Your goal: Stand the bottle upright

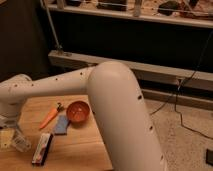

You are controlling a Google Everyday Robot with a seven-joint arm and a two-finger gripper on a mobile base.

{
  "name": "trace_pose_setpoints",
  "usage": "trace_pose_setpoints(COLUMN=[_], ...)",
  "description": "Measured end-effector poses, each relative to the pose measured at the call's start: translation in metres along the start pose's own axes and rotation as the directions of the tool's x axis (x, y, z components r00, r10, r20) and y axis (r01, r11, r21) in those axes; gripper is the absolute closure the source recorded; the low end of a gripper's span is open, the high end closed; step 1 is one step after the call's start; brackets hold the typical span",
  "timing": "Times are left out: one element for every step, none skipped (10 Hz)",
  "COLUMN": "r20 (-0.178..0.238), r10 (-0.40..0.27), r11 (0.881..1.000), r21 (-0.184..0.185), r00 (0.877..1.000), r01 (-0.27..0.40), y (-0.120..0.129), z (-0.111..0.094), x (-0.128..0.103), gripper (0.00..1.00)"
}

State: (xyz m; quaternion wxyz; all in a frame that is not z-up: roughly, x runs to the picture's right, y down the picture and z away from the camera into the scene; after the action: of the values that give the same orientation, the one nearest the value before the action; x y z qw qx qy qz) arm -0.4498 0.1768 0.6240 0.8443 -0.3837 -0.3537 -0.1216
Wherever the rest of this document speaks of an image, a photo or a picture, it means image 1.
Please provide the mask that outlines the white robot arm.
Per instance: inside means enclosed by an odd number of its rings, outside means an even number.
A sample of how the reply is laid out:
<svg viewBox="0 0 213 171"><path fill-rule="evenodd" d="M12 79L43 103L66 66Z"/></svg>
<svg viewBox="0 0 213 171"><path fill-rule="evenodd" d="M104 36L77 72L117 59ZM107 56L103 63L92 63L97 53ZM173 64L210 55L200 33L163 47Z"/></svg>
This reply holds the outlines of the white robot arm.
<svg viewBox="0 0 213 171"><path fill-rule="evenodd" d="M0 83L0 127L18 124L30 97L86 94L114 171L169 171L144 96L131 69L108 61L33 80L25 74Z"/></svg>

